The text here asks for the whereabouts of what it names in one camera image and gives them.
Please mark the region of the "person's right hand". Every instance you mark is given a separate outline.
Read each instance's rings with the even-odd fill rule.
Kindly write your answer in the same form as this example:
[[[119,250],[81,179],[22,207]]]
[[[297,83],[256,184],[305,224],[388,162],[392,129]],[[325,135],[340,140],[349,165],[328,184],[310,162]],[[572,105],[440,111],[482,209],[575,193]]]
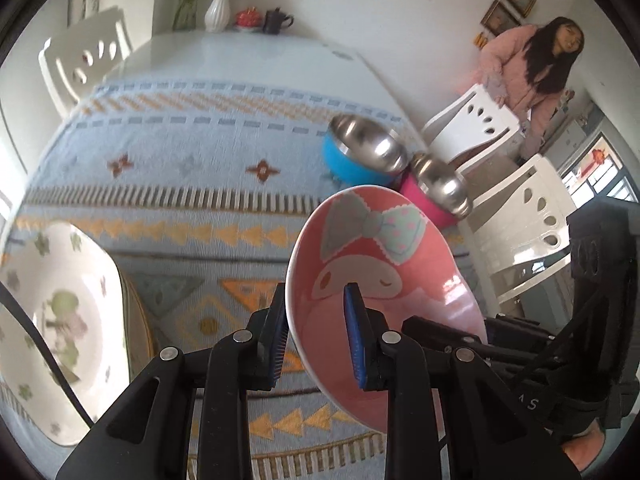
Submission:
[[[620,430],[604,429],[595,419],[586,430],[562,444],[562,449],[578,469],[588,478],[603,468],[617,448]]]

